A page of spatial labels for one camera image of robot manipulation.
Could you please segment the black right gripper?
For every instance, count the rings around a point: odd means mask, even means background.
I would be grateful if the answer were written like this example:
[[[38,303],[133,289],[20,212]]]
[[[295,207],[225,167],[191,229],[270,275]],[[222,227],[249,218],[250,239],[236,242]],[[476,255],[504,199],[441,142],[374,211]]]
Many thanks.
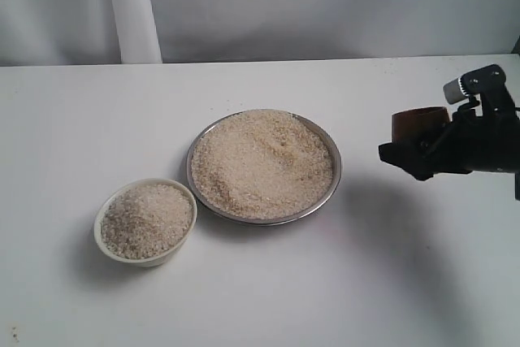
[[[446,102],[459,107],[425,151],[424,158],[435,171],[519,172],[518,108],[505,82],[505,71],[492,64],[444,85]],[[434,175],[410,143],[385,143],[378,151],[382,162],[399,167],[416,180],[429,180]]]

